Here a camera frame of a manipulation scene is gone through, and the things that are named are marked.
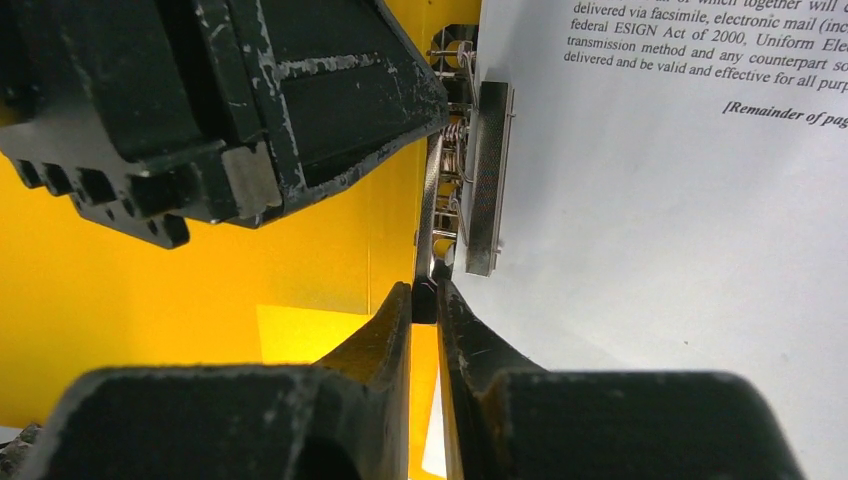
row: white paper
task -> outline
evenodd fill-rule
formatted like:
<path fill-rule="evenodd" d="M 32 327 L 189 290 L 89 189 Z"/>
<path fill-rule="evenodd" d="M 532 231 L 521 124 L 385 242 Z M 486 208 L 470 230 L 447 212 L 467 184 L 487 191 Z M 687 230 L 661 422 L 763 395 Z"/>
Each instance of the white paper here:
<path fill-rule="evenodd" d="M 437 477 L 447 478 L 448 466 L 445 463 L 445 429 L 442 416 L 442 382 L 436 377 L 436 388 L 433 391 L 433 407 L 430 411 L 430 423 L 427 425 L 427 440 L 424 445 L 424 457 L 421 467 L 427 473 Z"/>
<path fill-rule="evenodd" d="M 484 4 L 478 75 L 516 89 L 503 253 L 481 278 L 463 273 L 460 248 L 455 283 L 480 318 L 546 368 L 736 372 L 767 398 L 809 478 L 845 478 L 848 72 L 832 69 L 848 52 L 823 48 L 848 43 L 839 33 L 848 32 L 848 1 L 760 2 L 795 6 L 762 10 L 743 0 L 580 3 L 623 7 L 625 16 L 575 13 L 575 0 Z M 637 7 L 646 19 L 630 17 Z M 651 20 L 655 7 L 700 10 L 710 24 Z M 717 25 L 720 15 L 780 27 Z M 786 30 L 792 19 L 816 22 Z M 574 20 L 609 30 L 577 31 Z M 617 22 L 657 34 L 617 34 Z M 684 38 L 673 38 L 681 29 Z M 707 40 L 692 39 L 705 30 Z M 713 42 L 718 30 L 737 32 L 718 34 L 728 41 L 745 32 L 747 45 Z M 569 37 L 634 42 L 637 53 Z M 756 47 L 758 37 L 784 47 Z M 785 48 L 805 40 L 811 49 Z M 643 54 L 646 44 L 686 52 Z M 695 48 L 714 48 L 713 59 L 691 58 Z M 635 59 L 636 68 L 566 61 L 569 52 Z M 734 65 L 722 52 L 743 55 Z M 784 66 L 752 64 L 751 55 Z M 686 63 L 684 73 L 657 70 L 670 61 Z M 708 76 L 689 73 L 710 65 Z M 717 78 L 719 69 L 743 79 Z M 784 113 L 756 114 L 772 108 Z"/>

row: metal spring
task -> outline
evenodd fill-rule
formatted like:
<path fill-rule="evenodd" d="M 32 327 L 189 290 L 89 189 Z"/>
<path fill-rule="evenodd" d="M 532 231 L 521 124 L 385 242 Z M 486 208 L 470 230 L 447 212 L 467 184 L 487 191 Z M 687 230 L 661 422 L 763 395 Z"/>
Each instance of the metal spring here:
<path fill-rule="evenodd" d="M 465 136 L 468 134 L 468 128 L 465 119 L 456 121 L 445 127 L 445 140 L 454 145 L 462 145 L 465 143 Z"/>
<path fill-rule="evenodd" d="M 468 135 L 468 124 L 465 119 L 458 120 L 445 127 L 442 135 L 444 135 L 446 142 L 454 146 L 453 155 L 457 163 L 457 173 L 459 173 L 464 182 L 469 184 L 474 183 L 474 180 L 469 178 L 465 173 L 465 141 Z"/>

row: yellow wall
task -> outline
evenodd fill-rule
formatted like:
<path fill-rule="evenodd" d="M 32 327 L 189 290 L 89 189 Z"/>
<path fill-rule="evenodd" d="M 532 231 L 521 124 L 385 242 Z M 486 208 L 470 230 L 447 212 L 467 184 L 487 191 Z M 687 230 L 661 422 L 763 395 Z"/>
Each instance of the yellow wall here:
<path fill-rule="evenodd" d="M 477 23 L 480 12 L 480 0 L 387 3 L 422 51 L 443 26 Z M 173 251 L 82 220 L 68 198 L 27 190 L 0 158 L 0 425 L 44 421 L 70 382 L 105 365 L 309 361 L 329 351 L 396 281 L 411 280 L 425 149 L 419 141 L 349 191 L 258 231 L 190 222 L 191 242 Z M 354 316 L 332 323 L 299 309 Z M 308 352 L 272 338 L 310 319 L 338 329 L 310 335 L 300 343 Z M 432 328 L 416 326 L 413 351 L 410 460 L 420 465 Z"/>

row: metal plate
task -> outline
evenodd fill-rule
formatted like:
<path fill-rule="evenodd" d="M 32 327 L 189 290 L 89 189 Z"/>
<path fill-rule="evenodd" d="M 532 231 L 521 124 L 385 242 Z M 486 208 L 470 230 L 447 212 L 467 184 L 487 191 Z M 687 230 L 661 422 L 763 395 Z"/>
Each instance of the metal plate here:
<path fill-rule="evenodd" d="M 466 272 L 474 275 L 491 275 L 497 260 L 512 102 L 513 89 L 508 83 L 480 85 L 466 261 Z"/>
<path fill-rule="evenodd" d="M 430 277 L 433 259 L 433 212 L 436 209 L 436 195 L 439 190 L 439 168 L 442 165 L 441 133 L 430 135 L 427 139 L 427 165 L 424 171 L 424 195 L 421 197 L 421 221 L 418 225 L 415 254 L 415 279 L 427 280 Z"/>

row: yellow background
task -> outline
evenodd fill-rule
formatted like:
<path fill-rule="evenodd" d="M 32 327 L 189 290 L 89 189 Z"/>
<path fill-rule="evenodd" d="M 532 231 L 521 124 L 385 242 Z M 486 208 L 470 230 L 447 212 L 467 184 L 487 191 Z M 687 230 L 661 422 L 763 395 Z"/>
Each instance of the yellow background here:
<path fill-rule="evenodd" d="M 478 23 L 480 0 L 388 0 L 424 51 Z M 43 422 L 64 388 L 105 365 L 311 362 L 411 281 L 426 147 L 349 191 L 258 231 L 190 222 L 166 251 L 27 190 L 0 158 L 0 425 Z M 437 373 L 432 327 L 413 328 L 410 476 Z"/>

